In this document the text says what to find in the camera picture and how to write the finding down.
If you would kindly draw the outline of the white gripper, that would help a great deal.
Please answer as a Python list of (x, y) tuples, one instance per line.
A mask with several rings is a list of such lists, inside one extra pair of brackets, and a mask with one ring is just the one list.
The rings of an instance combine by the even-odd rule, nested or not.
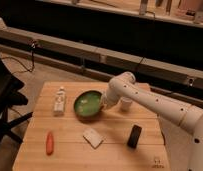
[(101, 105), (104, 109), (110, 109), (115, 106), (120, 100), (121, 95), (112, 89), (107, 89), (102, 93)]

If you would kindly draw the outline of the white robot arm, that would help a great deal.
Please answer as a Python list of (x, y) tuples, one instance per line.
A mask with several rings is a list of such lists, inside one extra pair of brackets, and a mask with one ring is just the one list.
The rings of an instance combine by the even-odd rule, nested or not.
[(101, 106), (109, 109), (121, 97), (131, 99), (179, 126), (192, 136), (188, 171), (203, 171), (203, 109), (190, 103), (140, 88), (131, 72), (112, 77), (102, 93)]

